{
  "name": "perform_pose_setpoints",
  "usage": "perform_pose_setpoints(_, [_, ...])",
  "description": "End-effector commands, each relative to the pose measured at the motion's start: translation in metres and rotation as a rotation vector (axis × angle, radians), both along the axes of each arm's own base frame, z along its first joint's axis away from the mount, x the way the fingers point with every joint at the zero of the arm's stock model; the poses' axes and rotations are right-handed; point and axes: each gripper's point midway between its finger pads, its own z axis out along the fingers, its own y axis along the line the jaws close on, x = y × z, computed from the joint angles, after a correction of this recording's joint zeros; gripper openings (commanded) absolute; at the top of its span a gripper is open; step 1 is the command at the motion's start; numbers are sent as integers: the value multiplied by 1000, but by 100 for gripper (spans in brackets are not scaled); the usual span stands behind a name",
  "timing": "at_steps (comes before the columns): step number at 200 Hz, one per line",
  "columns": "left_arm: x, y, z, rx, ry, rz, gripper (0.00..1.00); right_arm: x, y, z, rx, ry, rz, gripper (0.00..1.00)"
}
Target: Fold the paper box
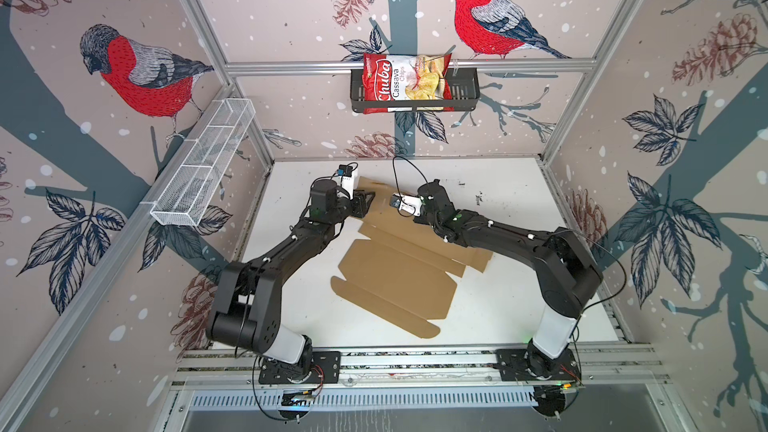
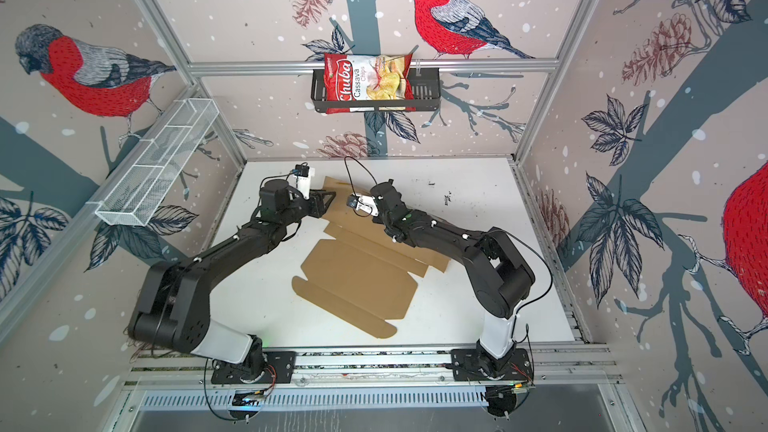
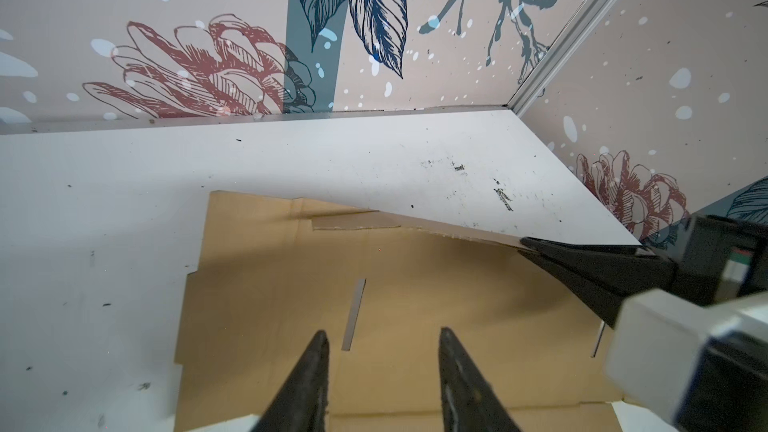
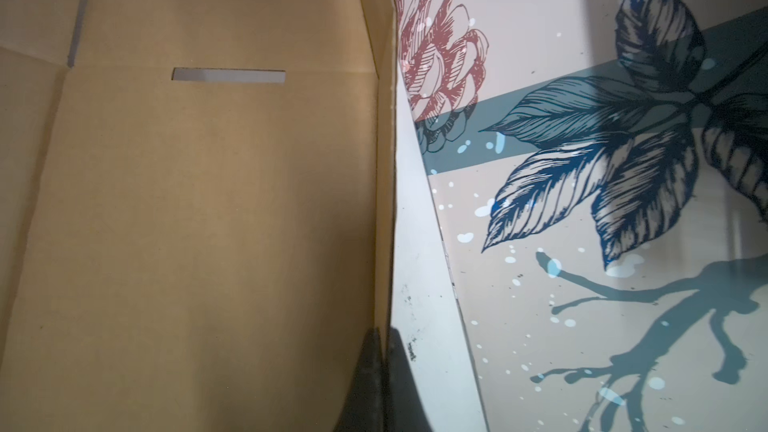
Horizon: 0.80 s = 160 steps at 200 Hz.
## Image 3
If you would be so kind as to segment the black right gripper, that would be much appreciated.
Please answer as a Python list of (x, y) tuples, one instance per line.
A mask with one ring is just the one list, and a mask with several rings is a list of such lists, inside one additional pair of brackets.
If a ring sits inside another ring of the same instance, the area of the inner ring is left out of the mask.
[[(663, 289), (699, 306), (767, 290), (767, 227), (714, 215), (685, 226), (688, 239), (675, 263), (637, 245), (569, 244), (523, 237), (520, 254), (557, 279), (613, 327), (624, 300)], [(669, 284), (669, 275), (673, 278)]]

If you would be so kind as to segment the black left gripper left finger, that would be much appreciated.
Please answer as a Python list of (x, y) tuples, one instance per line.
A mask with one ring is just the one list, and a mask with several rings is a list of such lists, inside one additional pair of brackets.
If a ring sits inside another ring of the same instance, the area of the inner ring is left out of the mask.
[(329, 358), (327, 334), (319, 330), (251, 431), (325, 431)]

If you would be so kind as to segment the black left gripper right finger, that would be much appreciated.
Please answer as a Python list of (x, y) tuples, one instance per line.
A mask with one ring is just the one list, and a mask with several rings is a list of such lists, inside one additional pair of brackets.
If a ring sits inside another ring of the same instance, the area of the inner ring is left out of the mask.
[(439, 335), (443, 428), (447, 432), (521, 432), (452, 329)]

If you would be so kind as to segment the brown cardboard paper box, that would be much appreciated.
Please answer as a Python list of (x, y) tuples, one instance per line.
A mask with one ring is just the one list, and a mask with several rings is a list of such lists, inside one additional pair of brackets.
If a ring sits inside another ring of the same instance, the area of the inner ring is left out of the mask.
[(214, 192), (186, 281), (175, 427), (263, 413), (324, 331), (329, 430), (439, 431), (445, 327), (521, 429), (619, 429), (597, 316), (516, 249), (310, 199)]

